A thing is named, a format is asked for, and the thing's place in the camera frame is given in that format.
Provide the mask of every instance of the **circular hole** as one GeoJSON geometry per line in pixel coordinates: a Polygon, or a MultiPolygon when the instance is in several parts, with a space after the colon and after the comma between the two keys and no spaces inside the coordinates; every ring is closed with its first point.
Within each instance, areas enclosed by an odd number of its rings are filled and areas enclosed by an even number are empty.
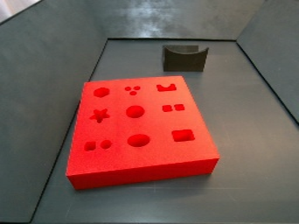
{"type": "Polygon", "coordinates": [[[108,88],[106,88],[106,87],[102,87],[102,88],[98,88],[95,91],[94,91],[94,95],[96,96],[96,97],[104,97],[104,96],[107,96],[110,94],[110,90],[108,90],[108,88]]]}
{"type": "Polygon", "coordinates": [[[143,134],[132,135],[127,139],[127,143],[134,147],[143,147],[150,143],[150,141],[151,141],[150,136],[143,134]]]}
{"type": "Polygon", "coordinates": [[[126,115],[131,118],[138,118],[140,117],[143,114],[146,113],[146,110],[143,107],[140,106],[131,106],[127,110],[126,110],[126,115]]]}
{"type": "Polygon", "coordinates": [[[111,146],[111,141],[108,141],[108,140],[104,140],[102,143],[100,143],[100,148],[103,148],[103,149],[108,149],[110,148],[110,146],[111,146]]]}

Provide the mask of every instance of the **red foam block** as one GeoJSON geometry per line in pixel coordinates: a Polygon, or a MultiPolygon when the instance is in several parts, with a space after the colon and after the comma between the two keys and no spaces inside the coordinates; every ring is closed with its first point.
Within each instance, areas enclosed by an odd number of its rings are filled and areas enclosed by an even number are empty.
{"type": "Polygon", "coordinates": [[[182,76],[86,83],[67,168],[75,189],[207,174],[219,158],[182,76]]]}

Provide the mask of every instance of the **rectangular hole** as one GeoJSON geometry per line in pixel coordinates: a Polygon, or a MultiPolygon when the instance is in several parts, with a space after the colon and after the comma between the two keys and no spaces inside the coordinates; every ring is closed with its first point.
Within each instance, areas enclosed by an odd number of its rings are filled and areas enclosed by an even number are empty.
{"type": "Polygon", "coordinates": [[[172,131],[172,140],[175,142],[187,142],[195,139],[191,129],[179,129],[172,131]]]}

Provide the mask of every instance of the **star-shaped hole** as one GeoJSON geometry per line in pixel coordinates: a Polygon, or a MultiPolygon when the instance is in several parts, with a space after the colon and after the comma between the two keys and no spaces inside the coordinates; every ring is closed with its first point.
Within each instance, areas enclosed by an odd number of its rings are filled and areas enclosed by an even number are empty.
{"type": "Polygon", "coordinates": [[[94,116],[90,119],[98,120],[98,123],[102,123],[104,118],[110,118],[108,110],[104,108],[102,110],[94,110],[94,116]]]}

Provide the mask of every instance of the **small circular hole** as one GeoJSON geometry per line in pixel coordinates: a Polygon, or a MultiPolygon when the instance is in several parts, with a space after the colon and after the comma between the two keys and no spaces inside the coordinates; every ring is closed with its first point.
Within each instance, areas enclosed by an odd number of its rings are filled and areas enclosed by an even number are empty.
{"type": "Polygon", "coordinates": [[[104,140],[102,143],[100,143],[100,148],[103,149],[108,149],[111,147],[112,143],[111,141],[108,140],[104,140]]]}

